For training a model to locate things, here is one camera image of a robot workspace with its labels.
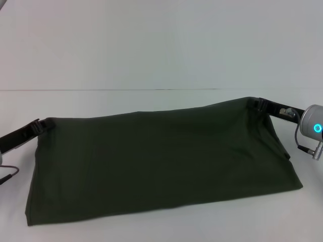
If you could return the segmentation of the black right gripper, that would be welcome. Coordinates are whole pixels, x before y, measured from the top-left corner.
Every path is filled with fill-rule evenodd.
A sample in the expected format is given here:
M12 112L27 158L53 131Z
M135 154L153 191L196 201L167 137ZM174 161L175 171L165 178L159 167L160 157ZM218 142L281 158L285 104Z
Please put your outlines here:
M267 115L298 124L305 110L272 102L264 98L254 98L251 108L257 112L266 112Z

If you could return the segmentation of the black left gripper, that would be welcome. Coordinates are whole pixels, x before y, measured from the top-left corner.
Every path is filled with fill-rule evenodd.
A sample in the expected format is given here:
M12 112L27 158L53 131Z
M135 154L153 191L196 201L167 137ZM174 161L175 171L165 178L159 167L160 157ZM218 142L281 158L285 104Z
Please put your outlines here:
M54 127L55 122L51 118L46 118L44 120L36 119L24 127L2 136L0 143L1 154L6 154L7 152L35 138L35 136L39 136Z

